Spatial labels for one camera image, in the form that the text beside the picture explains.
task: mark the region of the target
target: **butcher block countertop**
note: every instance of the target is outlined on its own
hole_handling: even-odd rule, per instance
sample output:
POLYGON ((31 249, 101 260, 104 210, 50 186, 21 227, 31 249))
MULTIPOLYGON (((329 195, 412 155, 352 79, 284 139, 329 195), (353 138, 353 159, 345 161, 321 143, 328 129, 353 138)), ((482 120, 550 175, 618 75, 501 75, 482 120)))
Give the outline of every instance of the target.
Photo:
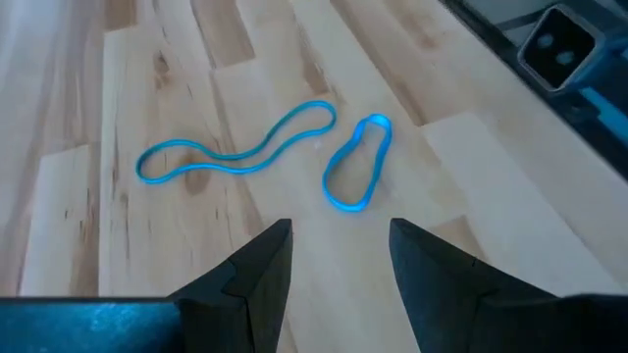
MULTIPOLYGON (((16 161, 0 167, 2 294, 167 295, 280 218, 294 233, 280 352, 418 350, 391 218, 556 295, 628 289, 628 184, 438 0, 109 1, 104 20, 84 21, 87 5, 69 3, 57 20, 74 25, 42 31, 35 39, 52 44, 29 52, 43 78, 15 86, 12 70, 32 68, 0 55, 0 104, 13 115, 0 153, 16 161), (37 93, 20 101, 10 85, 37 93), (170 138, 247 150, 313 99, 336 105, 336 127, 262 172, 161 185, 134 173, 170 138), (322 174, 373 112, 392 120, 392 146, 369 207, 344 213, 322 174), (19 114, 32 124, 11 123, 19 114)), ((231 165, 329 118, 308 111, 231 165)), ((367 129, 334 173, 339 198, 361 197, 382 137, 367 129)), ((146 172, 205 160, 169 150, 146 172)))

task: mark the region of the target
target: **wooden table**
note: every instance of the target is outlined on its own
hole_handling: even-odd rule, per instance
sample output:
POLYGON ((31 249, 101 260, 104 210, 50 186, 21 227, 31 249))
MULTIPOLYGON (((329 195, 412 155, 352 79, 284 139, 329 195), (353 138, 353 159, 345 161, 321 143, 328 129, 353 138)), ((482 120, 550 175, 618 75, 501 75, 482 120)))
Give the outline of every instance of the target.
MULTIPOLYGON (((628 184, 438 0, 138 0, 132 17, 105 35, 100 193, 89 167, 98 147, 42 159, 21 295, 76 294, 77 278, 100 295, 165 295, 279 218, 294 229, 281 352, 417 351, 394 282, 392 217, 557 295, 628 288, 628 184), (310 99, 336 104, 337 126, 268 170, 158 186, 134 174, 164 139, 248 149, 310 99), (392 119, 393 144, 369 208, 342 213, 322 172, 371 112, 392 119), (86 206, 94 197, 99 214, 86 206), (95 231, 97 280, 81 272, 95 231)), ((303 114, 237 165, 328 118, 303 114)), ((361 196, 381 138, 369 130, 342 164, 337 195, 361 196)), ((169 151, 147 171, 201 160, 169 151)))

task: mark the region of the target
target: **blue strip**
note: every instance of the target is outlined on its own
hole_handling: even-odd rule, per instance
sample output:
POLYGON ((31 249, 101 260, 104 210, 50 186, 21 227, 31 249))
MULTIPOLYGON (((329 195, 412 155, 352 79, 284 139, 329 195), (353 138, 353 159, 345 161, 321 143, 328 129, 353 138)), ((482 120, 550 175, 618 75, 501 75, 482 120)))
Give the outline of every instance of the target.
MULTIPOLYGON (((320 100, 305 102, 297 106, 296 108, 292 109, 289 113, 287 113, 281 120, 279 120, 278 123, 276 123, 271 128, 271 130, 266 134, 262 142, 260 142, 257 146, 253 147, 252 149, 248 151, 235 153, 235 154, 220 154, 220 153, 213 152, 212 150, 208 149, 207 147, 203 146, 202 144, 198 142, 190 141, 187 139, 171 139, 168 141, 158 143, 148 148, 144 153, 142 153, 141 156, 139 156, 139 158, 137 159, 137 163, 135 164, 135 172, 137 173, 137 176, 139 177, 140 180, 148 184, 164 183, 183 173, 195 171, 195 170, 216 170, 216 171, 221 171, 221 172, 234 174, 234 175, 244 175, 244 174, 258 172, 270 166, 286 149, 288 149, 292 144, 296 143, 297 141, 306 137, 321 135, 331 130, 336 124, 337 117, 338 117, 338 113, 336 111, 336 108, 334 108, 334 106, 330 104, 329 102, 320 101, 320 100), (271 156, 268 159, 261 162, 260 164, 250 166, 250 167, 244 167, 244 168, 231 168, 231 167, 226 167, 226 166, 222 166, 215 163, 192 163, 192 164, 180 166, 162 176, 157 176, 157 177, 145 176, 144 173, 142 172, 142 167, 144 163, 146 163, 146 161, 152 155, 164 149, 171 148, 171 147, 194 148, 196 150, 201 151, 208 157, 216 159, 216 160, 220 160, 220 161, 243 160, 245 158, 251 157, 259 153, 262 149, 264 149, 264 147, 268 145, 270 140, 280 130, 280 128, 282 128, 282 126, 287 124, 292 118, 294 118, 295 116, 299 115, 300 113, 306 110, 313 109, 313 108, 323 108, 327 110, 332 117, 330 122, 326 126, 323 126, 321 128, 306 130, 304 132, 300 132, 294 135, 293 137, 289 138, 284 143, 282 143, 279 146, 279 148, 277 148, 277 150, 273 152, 273 154, 271 154, 271 156)), ((377 183, 377 180, 380 178, 380 173, 382 172, 382 165, 384 164, 384 158, 386 157, 386 153, 389 149, 389 146, 391 145, 392 135, 393 133, 392 133, 392 128, 391 128, 391 121, 389 121, 388 118, 386 118, 385 116, 381 114, 374 114, 368 118, 363 119, 357 125, 351 139, 332 157, 332 160, 330 161, 330 164, 325 170, 325 173, 323 175, 323 191, 325 195, 330 199, 330 201, 336 207, 338 207, 339 209, 343 211, 358 212, 358 211, 363 210, 367 206, 369 200, 371 199, 371 196, 373 195, 375 184, 377 183), (338 162, 341 159, 343 159, 347 154, 351 153, 355 149, 355 147, 357 147, 358 143, 360 142, 361 136, 364 133, 364 127, 366 126, 367 123, 373 123, 373 124, 383 127, 386 130, 386 136, 384 138, 384 141, 382 141, 382 144, 380 145, 380 148, 378 150, 377 157, 375 160, 375 168, 373 171, 373 177, 371 179, 369 187, 366 190, 366 193, 364 194, 364 197, 362 197, 360 202, 358 202, 357 204, 354 204, 354 205, 343 204, 338 199, 336 199, 328 190, 327 178, 329 176, 330 171, 338 164, 338 162)))
POLYGON ((370 117, 364 118, 358 123, 355 127, 355 131, 353 132, 353 136, 345 143, 345 145, 334 154, 332 159, 330 160, 327 169, 323 173, 323 192, 325 192, 325 196, 334 204, 334 206, 339 209, 347 212, 360 212, 368 206, 369 201, 371 201, 371 197, 373 196, 373 191, 375 190, 375 184, 380 178, 380 174, 382 173, 382 166, 384 165, 384 159, 386 158, 386 153, 391 146, 391 141, 393 140, 393 124, 391 121, 382 114, 373 114, 370 117), (330 173, 336 168, 338 163, 342 161, 347 155, 351 154, 353 150, 359 145, 360 140, 362 139, 362 135, 364 134, 364 129, 367 124, 375 124, 380 126, 386 132, 384 136, 384 140, 380 144, 380 147, 377 150, 377 155, 375 157, 375 166, 373 167, 373 176, 371 177, 371 181, 369 182, 369 186, 364 193, 364 196, 354 204, 346 204, 341 202, 339 199, 334 197, 327 187, 327 181, 330 177, 330 173))

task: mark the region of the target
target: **light wood surface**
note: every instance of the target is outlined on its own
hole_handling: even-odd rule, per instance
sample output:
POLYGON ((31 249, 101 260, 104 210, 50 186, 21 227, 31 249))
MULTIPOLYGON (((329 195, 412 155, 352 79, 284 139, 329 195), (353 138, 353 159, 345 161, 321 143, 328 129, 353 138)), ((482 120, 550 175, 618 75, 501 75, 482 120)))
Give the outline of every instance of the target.
MULTIPOLYGON (((22 21, 0 24, 0 104, 12 117, 1 132, 2 294, 165 295, 278 218, 294 227, 281 352, 418 350, 394 282, 391 217, 557 295, 628 288, 627 183, 438 0, 111 0, 77 25, 69 1, 48 20, 65 30, 57 45, 17 30, 29 12, 5 4, 0 19, 22 21), (115 30, 97 60, 96 35, 70 28, 98 25, 115 30), (139 154, 168 138, 248 149, 309 99, 335 103, 337 126, 268 170, 158 186, 134 174, 139 154), (365 212, 341 213, 322 172, 375 111, 393 121, 382 179, 365 212)), ((328 118, 300 116, 236 164, 328 118)), ((369 129, 340 166, 337 195, 361 196, 382 136, 369 129)), ((168 151, 147 171, 200 160, 168 151)))

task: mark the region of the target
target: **blue rubber band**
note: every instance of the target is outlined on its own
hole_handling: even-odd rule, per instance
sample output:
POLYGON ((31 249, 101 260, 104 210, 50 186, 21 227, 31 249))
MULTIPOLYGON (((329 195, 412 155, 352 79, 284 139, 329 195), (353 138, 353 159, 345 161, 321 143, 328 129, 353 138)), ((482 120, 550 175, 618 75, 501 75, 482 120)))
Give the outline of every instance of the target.
POLYGON ((375 190, 375 185, 380 178, 380 174, 382 173, 382 167, 384 166, 384 159, 386 158, 386 153, 391 146, 391 142, 393 141, 393 124, 391 121, 382 114, 373 114, 367 118, 364 118, 358 123, 355 127, 355 131, 353 132, 353 136, 345 143, 343 147, 338 150, 332 156, 330 163, 327 165, 325 172, 323 173, 323 192, 325 192, 325 196, 334 204, 334 206, 339 209, 347 212, 360 212, 368 206, 371 201, 371 197, 373 196, 373 191, 375 190), (375 124, 380 126, 386 132, 382 143, 380 143, 380 147, 377 150, 377 155, 375 157, 375 166, 373 167, 373 176, 371 176, 371 181, 369 182, 368 187, 366 188, 366 192, 362 198, 354 203, 354 204, 346 204, 339 199, 337 199, 332 192, 327 187, 327 181, 330 177, 330 173, 336 168, 338 163, 342 159, 344 159, 347 155, 351 154, 353 150, 359 145, 360 140, 362 139, 362 135, 364 134, 364 130, 367 124, 375 124))
MULTIPOLYGON (((221 172, 234 174, 234 175, 244 175, 244 174, 258 172, 270 166, 286 149, 288 149, 292 144, 296 143, 297 141, 306 137, 321 135, 331 130, 336 124, 337 117, 338 117, 338 113, 336 111, 336 108, 334 108, 334 106, 329 102, 321 101, 321 100, 305 102, 297 106, 296 108, 292 109, 289 113, 287 113, 281 120, 279 120, 278 123, 276 123, 271 128, 271 130, 266 134, 262 142, 260 142, 257 146, 251 148, 248 151, 235 153, 235 154, 220 154, 220 153, 216 153, 208 149, 207 147, 203 146, 202 144, 198 142, 190 141, 188 139, 171 139, 168 141, 158 143, 148 148, 146 151, 144 151, 144 153, 142 153, 141 156, 139 156, 139 158, 137 159, 137 163, 135 164, 135 172, 137 173, 137 176, 139 177, 140 180, 148 184, 164 183, 181 174, 195 171, 195 170, 216 170, 216 171, 221 171, 221 172), (292 118, 294 118, 295 116, 297 116, 298 114, 306 110, 313 109, 313 108, 323 108, 327 110, 332 117, 330 122, 326 126, 306 130, 304 132, 300 132, 292 136, 291 138, 286 140, 284 143, 282 143, 277 148, 277 150, 275 150, 275 152, 273 152, 271 156, 268 157, 268 159, 266 159, 265 161, 257 165, 244 167, 244 168, 232 168, 232 167, 226 167, 226 166, 222 166, 215 163, 191 163, 188 165, 180 166, 162 176, 157 176, 157 177, 145 176, 142 172, 142 167, 144 163, 146 163, 146 161, 153 154, 159 151, 162 151, 164 149, 171 148, 171 147, 190 147, 190 148, 201 151, 202 153, 204 153, 210 158, 220 160, 220 161, 243 160, 245 158, 251 157, 259 153, 262 149, 264 149, 264 147, 268 145, 270 140, 279 131, 279 129, 285 124, 287 124, 292 118)), ((353 136, 351 137, 351 139, 348 142, 346 142, 345 145, 338 152, 336 152, 336 154, 334 154, 334 156, 330 160, 330 163, 327 169, 325 170, 325 173, 323 174, 323 192, 329 198, 332 204, 334 204, 339 209, 343 211, 347 211, 347 212, 359 212, 359 211, 362 211, 364 208, 366 208, 366 206, 368 205, 371 199, 371 196, 373 195, 375 184, 377 183, 377 180, 380 178, 380 173, 382 172, 384 159, 386 157, 386 153, 389 149, 389 146, 391 145, 392 138, 393 138, 392 124, 391 124, 391 121, 385 116, 381 114, 374 114, 360 121, 360 123, 355 128, 355 131, 353 132, 353 136), (384 137, 384 140, 380 144, 380 148, 378 150, 378 153, 375 159, 373 177, 371 178, 371 182, 369 183, 366 193, 364 194, 364 196, 358 203, 353 204, 353 205, 344 204, 341 201, 339 201, 336 197, 334 197, 332 193, 329 191, 329 189, 327 188, 327 179, 329 177, 329 173, 336 167, 336 165, 346 155, 350 154, 357 147, 362 137, 362 134, 364 133, 364 128, 367 123, 373 123, 373 124, 383 127, 386 130, 386 136, 384 137)))

